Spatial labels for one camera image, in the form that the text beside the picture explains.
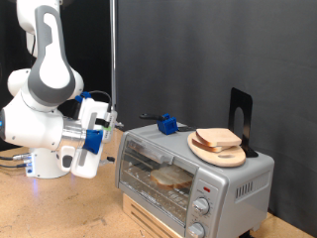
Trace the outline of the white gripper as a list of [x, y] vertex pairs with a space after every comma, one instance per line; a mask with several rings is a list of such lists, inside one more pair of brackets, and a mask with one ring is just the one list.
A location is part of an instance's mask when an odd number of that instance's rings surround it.
[[[108, 123], [108, 104], [83, 98], [79, 107], [78, 119], [63, 119], [61, 141], [58, 145], [58, 167], [65, 173], [92, 179], [97, 174], [98, 165], [114, 164], [114, 157], [100, 160], [105, 143]], [[122, 130], [124, 124], [116, 122]]]

